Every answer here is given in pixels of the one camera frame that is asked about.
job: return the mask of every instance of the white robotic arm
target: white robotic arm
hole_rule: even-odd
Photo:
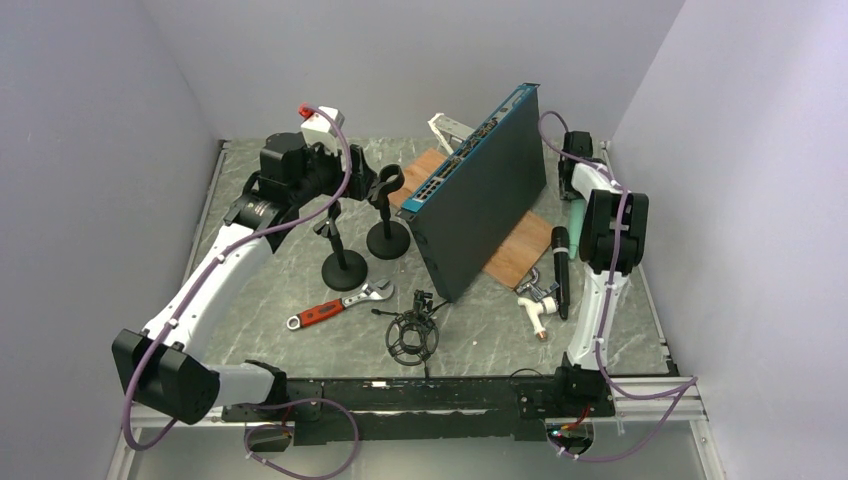
[[[341,123],[338,110],[320,110]],[[255,232],[295,221],[301,206],[322,194],[337,192],[342,184],[346,168],[338,154],[335,129],[325,118],[317,118],[318,114],[301,113],[305,113],[305,121],[300,133],[268,138],[260,153],[260,171],[247,181],[209,253],[174,299],[140,333],[123,330],[113,342],[118,374],[128,390],[154,339],[171,328],[144,366],[133,392],[137,402],[192,424],[215,406],[287,400],[286,375],[277,368],[255,361],[204,365],[202,360],[212,332],[232,300],[288,231],[257,236],[235,249],[228,247]],[[365,163],[361,148],[351,146],[350,153],[350,179],[342,195],[365,200],[377,175]],[[186,301],[177,322],[174,312]]]
[[[574,166],[574,173],[571,178],[571,186],[585,199],[592,196],[593,191],[613,192],[620,194],[620,185],[613,184],[609,180],[609,175],[604,175],[608,169],[603,164],[595,164],[589,166],[579,163]],[[601,270],[596,272],[588,263],[584,265],[585,282],[583,283],[583,298],[580,303],[580,314],[577,319],[577,331],[568,345],[566,353],[568,361],[572,365],[580,365],[584,370],[598,370],[595,350],[598,344],[595,341],[598,330],[600,328],[601,314],[603,311],[604,294],[606,293],[606,283],[609,279],[609,270]],[[609,331],[612,327],[615,309],[618,304],[618,298],[625,285],[629,281],[629,275],[623,275],[620,272],[615,272],[610,292],[610,305],[607,309],[607,321],[604,325],[604,331],[601,332],[603,338],[609,338]],[[606,366],[607,362],[607,344],[606,342],[600,345],[601,360]]]

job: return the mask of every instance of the wooden board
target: wooden board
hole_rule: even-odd
[[[445,156],[432,148],[424,152],[403,170],[406,180],[400,190],[389,195],[391,204],[400,207],[444,161]],[[527,212],[483,267],[483,271],[504,286],[514,289],[550,247],[552,229],[551,224],[542,217]]]

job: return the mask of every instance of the black cable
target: black cable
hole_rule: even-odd
[[[432,315],[432,314],[436,313],[436,310],[438,310],[438,309],[440,309],[440,308],[444,307],[446,303],[448,303],[448,301],[447,301],[447,300],[445,300],[444,302],[442,302],[442,303],[440,303],[440,304],[436,305],[436,308],[434,308],[434,309],[433,309],[433,311],[432,311],[432,312],[430,312],[430,315]]]
[[[386,312],[386,311],[383,311],[383,310],[380,310],[380,309],[377,309],[377,308],[372,308],[371,313],[373,313],[374,315],[394,315],[394,316],[400,315],[400,313],[398,313],[398,312]]]
[[[532,368],[519,368],[518,370],[516,370],[516,371],[512,372],[511,374],[509,374],[509,378],[507,378],[507,380],[512,380],[512,377],[516,376],[517,374],[519,374],[519,373],[521,373],[521,372],[533,372],[533,373],[535,373],[536,375],[538,375],[538,376],[540,376],[540,377],[544,377],[544,375],[543,375],[543,374],[541,374],[541,373],[539,373],[539,371],[538,371],[538,370],[535,370],[535,369],[532,369]]]
[[[548,434],[548,438],[559,447],[565,449],[565,451],[572,453],[573,455],[583,455],[587,451],[589,451],[589,447],[592,446],[592,439],[589,437],[566,437],[566,436],[554,436],[550,433]],[[571,449],[577,446],[583,447],[579,452],[571,452]]]

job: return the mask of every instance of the white faucet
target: white faucet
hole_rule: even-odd
[[[524,307],[527,316],[530,317],[530,323],[533,324],[533,332],[540,342],[548,339],[548,332],[539,321],[539,315],[542,313],[551,314],[557,311],[556,301],[551,297],[545,297],[539,302],[534,302],[529,298],[518,297],[518,304]]]

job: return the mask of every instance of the purple cable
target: purple cable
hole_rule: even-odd
[[[351,450],[350,455],[347,457],[347,460],[345,460],[344,463],[342,463],[339,468],[337,468],[337,469],[333,470],[332,472],[327,473],[325,475],[318,475],[318,476],[315,476],[315,477],[309,476],[309,475],[301,475],[299,473],[295,473],[295,472],[292,472],[290,470],[286,470],[285,468],[277,465],[276,463],[269,462],[267,459],[262,458],[259,455],[257,455],[256,453],[254,453],[250,449],[250,436],[253,435],[254,433],[258,432],[258,431],[271,430],[271,429],[278,428],[278,426],[274,425],[274,424],[259,425],[257,427],[253,427],[250,430],[248,430],[247,433],[245,433],[245,435],[244,435],[244,450],[247,452],[247,455],[250,458],[256,460],[257,462],[261,463],[262,465],[265,465],[266,467],[272,468],[272,469],[282,473],[283,475],[288,475],[290,477],[297,478],[298,480],[327,480],[329,478],[335,477],[336,475],[343,472],[347,467],[349,467],[350,464],[353,463],[353,459],[356,458],[356,454],[359,453],[359,448],[361,447],[361,443],[359,442],[359,427],[357,427],[356,420],[353,418],[353,414],[350,412],[350,410],[348,410],[348,409],[344,408],[343,406],[341,406],[340,404],[338,404],[338,403],[336,403],[332,400],[326,399],[326,398],[304,398],[302,400],[295,400],[293,402],[283,403],[283,404],[280,404],[280,405],[249,405],[249,406],[251,408],[255,408],[255,409],[258,409],[258,410],[278,410],[278,409],[293,407],[295,405],[300,405],[302,403],[307,403],[307,402],[321,402],[321,403],[326,403],[326,404],[332,405],[332,406],[336,407],[337,409],[339,409],[340,412],[344,413],[345,416],[347,417],[347,419],[350,420],[350,424],[353,427],[353,450]],[[289,429],[285,425],[282,425],[282,428],[283,428],[283,431],[287,431],[287,432],[291,431],[291,429]]]
[[[674,407],[677,406],[677,403],[680,402],[680,400],[682,398],[683,398],[683,392],[678,393],[674,397],[674,400],[672,400],[671,405],[668,407],[668,410],[666,410],[665,413],[663,414],[662,418],[660,418],[660,421],[657,422],[657,424],[651,430],[651,433],[645,435],[645,437],[642,440],[639,440],[639,443],[637,443],[636,445],[633,445],[632,447],[630,447],[629,449],[627,449],[627,450],[625,450],[621,453],[617,453],[615,455],[607,455],[605,457],[584,458],[582,455],[574,455],[574,454],[569,453],[565,450],[562,450],[562,453],[560,453],[560,447],[558,445],[556,445],[553,442],[553,440],[551,440],[551,437],[548,437],[548,443],[551,444],[552,447],[554,447],[554,449],[557,451],[557,454],[565,455],[568,458],[571,458],[572,460],[576,460],[578,462],[588,462],[588,463],[617,462],[618,460],[622,460],[624,458],[629,457],[630,455],[633,455],[634,453],[641,450],[642,447],[647,445],[648,442],[650,442],[651,439],[654,438],[654,436],[657,434],[657,432],[660,431],[660,428],[662,428],[663,424],[665,424],[665,421],[668,420],[668,417],[671,415],[671,412],[674,410]]]
[[[538,130],[539,130],[539,135],[542,137],[542,141],[545,142],[545,144],[551,150],[553,150],[554,152],[556,152],[556,153],[558,153],[558,154],[560,154],[560,155],[562,155],[566,158],[569,158],[571,160],[575,160],[577,162],[580,162],[584,165],[591,167],[592,169],[596,170],[601,175],[605,176],[613,184],[618,184],[618,186],[621,188],[621,200],[618,202],[618,210],[617,210],[616,215],[615,215],[614,237],[613,237],[613,247],[612,247],[612,260],[610,262],[611,268],[610,268],[609,278],[607,279],[607,284],[611,285],[613,283],[613,281],[615,280],[615,268],[613,268],[613,266],[618,263],[618,256],[619,256],[620,249],[621,249],[621,240],[620,240],[619,236],[621,234],[621,224],[622,224],[622,221],[624,219],[624,210],[625,210],[625,207],[627,205],[627,196],[630,194],[630,190],[628,190],[627,188],[624,187],[624,185],[622,185],[620,182],[618,182],[612,176],[612,172],[610,172],[609,170],[602,170],[602,169],[598,168],[597,164],[595,164],[593,162],[590,162],[590,161],[588,161],[584,158],[580,158],[576,155],[572,155],[570,153],[566,153],[566,152],[558,149],[553,144],[553,142],[551,142],[551,140],[548,137],[546,137],[545,134],[542,132],[542,121],[548,115],[555,116],[560,121],[562,126],[566,129],[566,131],[568,131],[568,125],[566,125],[565,119],[562,118],[562,115],[560,115],[557,112],[554,112],[553,110],[548,110],[547,112],[544,112],[542,115],[539,116],[539,122],[537,124]],[[596,341],[599,342],[599,343],[603,339],[603,332],[604,332],[604,327],[606,327],[606,324],[607,324],[607,315],[609,313],[609,306],[610,306],[611,298],[612,297],[610,295],[610,291],[609,291],[609,289],[607,289],[606,292],[604,293],[604,305],[603,305],[603,308],[601,310],[601,322],[598,326],[598,332],[596,334],[596,339],[597,339]],[[603,362],[601,361],[602,359],[601,359],[601,349],[600,348],[595,349],[595,360],[598,363],[598,370],[601,372],[601,375],[603,375],[604,380],[606,380],[607,384],[609,384],[609,386],[612,387],[615,391],[624,395],[627,398],[630,398],[630,399],[633,399],[633,400],[654,400],[654,399],[657,399],[657,398],[664,398],[664,397],[668,397],[668,396],[675,395],[675,394],[677,396],[675,397],[674,401],[671,402],[671,405],[669,405],[669,408],[668,408],[668,410],[666,410],[665,415],[663,415],[663,417],[660,419],[659,423],[654,428],[654,430],[652,430],[651,433],[647,437],[645,437],[641,442],[636,444],[633,448],[631,448],[630,450],[627,450],[626,452],[624,452],[622,454],[613,455],[611,457],[599,457],[599,458],[595,458],[595,459],[593,459],[593,458],[587,458],[587,459],[580,458],[580,460],[584,460],[584,461],[587,461],[587,462],[592,462],[592,461],[599,461],[599,462],[600,461],[610,461],[611,462],[611,461],[615,461],[615,460],[620,460],[622,458],[625,458],[625,457],[637,452],[640,448],[642,448],[654,436],[654,434],[656,434],[656,432],[659,430],[659,428],[662,426],[662,424],[665,423],[665,421],[668,419],[669,415],[671,415],[672,410],[674,410],[674,407],[676,407],[677,403],[680,401],[680,399],[683,398],[683,393],[686,390],[688,390],[689,387],[695,385],[695,383],[698,381],[698,377],[692,377],[688,382],[684,383],[683,385],[680,385],[679,387],[675,387],[671,390],[667,390],[665,392],[653,393],[653,394],[649,394],[649,395],[637,395],[637,394],[633,394],[633,393],[627,392],[624,389],[622,389],[609,376],[609,373],[607,372],[606,367],[604,367]]]
[[[321,115],[322,117],[324,117],[325,119],[327,119],[327,121],[330,122],[330,127],[332,127],[333,131],[336,133],[336,136],[339,138],[339,142],[342,144],[342,153],[344,154],[345,165],[346,165],[347,168],[345,168],[344,178],[342,178],[342,183],[341,183],[341,185],[339,185],[339,189],[336,190],[336,193],[334,193],[333,196],[330,197],[330,200],[328,200],[327,203],[324,204],[324,206],[322,206],[318,210],[315,210],[314,212],[310,213],[309,215],[307,215],[303,218],[298,218],[296,220],[292,220],[291,222],[287,222],[287,223],[284,223],[282,225],[277,225],[275,227],[266,228],[265,230],[259,230],[257,232],[253,232],[250,235],[247,235],[247,236],[233,242],[232,245],[225,248],[221,252],[219,257],[217,257],[213,261],[209,262],[209,264],[206,265],[206,267],[201,271],[200,275],[197,277],[197,280],[191,285],[191,287],[186,292],[185,297],[183,297],[182,301],[179,303],[179,305],[177,305],[177,308],[174,310],[174,315],[171,317],[173,320],[178,321],[180,319],[180,316],[188,308],[189,304],[191,303],[191,300],[194,298],[195,295],[197,295],[197,292],[200,290],[200,287],[203,286],[203,283],[209,278],[209,276],[212,274],[212,271],[214,271],[215,268],[218,265],[223,263],[222,258],[225,259],[234,250],[236,250],[237,248],[246,244],[247,242],[250,242],[251,240],[254,240],[254,239],[257,239],[257,238],[262,238],[262,237],[264,237],[266,235],[270,235],[272,233],[277,233],[277,232],[282,232],[284,230],[289,230],[289,229],[294,228],[294,227],[296,227],[296,226],[298,226],[302,223],[306,223],[306,222],[312,220],[313,218],[317,217],[322,212],[324,212],[328,208],[330,208],[330,206],[333,203],[335,203],[339,198],[341,198],[342,194],[344,193],[345,189],[347,188],[348,182],[350,182],[351,170],[353,169],[353,163],[352,163],[351,155],[350,155],[350,145],[347,142],[347,138],[345,138],[344,134],[342,133],[342,129],[338,126],[338,124],[336,124],[336,122],[333,120],[332,117],[330,117],[326,113],[322,112],[317,107],[313,107],[312,105],[309,105],[309,104],[304,104],[303,108],[306,108],[307,110],[311,110],[312,112],[317,113],[317,114]],[[121,417],[121,429],[124,432],[124,440],[126,440],[127,445],[130,448],[132,448],[133,450],[143,451],[143,450],[147,450],[148,448],[156,445],[157,443],[159,443],[159,440],[162,440],[162,437],[164,437],[165,434],[168,433],[168,431],[171,429],[171,427],[173,427],[174,424],[177,423],[176,419],[171,419],[171,421],[168,422],[167,425],[165,425],[165,428],[163,428],[156,435],[156,438],[154,438],[150,443],[146,443],[146,444],[143,444],[143,445],[138,443],[138,441],[136,441],[136,439],[133,438],[133,436],[132,436],[132,425],[130,423],[131,416],[132,416],[133,397],[135,396],[135,391],[138,388],[138,382],[139,382],[139,379],[141,378],[141,373],[144,371],[145,367],[147,367],[148,362],[150,362],[150,358],[153,356],[153,352],[155,352],[156,348],[159,347],[159,345],[161,345],[162,342],[164,342],[166,338],[168,338],[168,334],[171,332],[171,330],[173,328],[174,327],[172,325],[168,324],[168,323],[166,323],[162,327],[162,331],[159,332],[159,335],[156,337],[156,339],[153,340],[153,342],[150,344],[150,346],[147,347],[147,350],[144,352],[144,355],[142,355],[141,360],[139,361],[138,365],[135,367],[135,370],[133,371],[132,377],[130,377],[130,381],[127,384],[127,391],[126,391],[126,394],[124,395],[124,407],[123,407],[123,412],[122,412],[122,417]]]

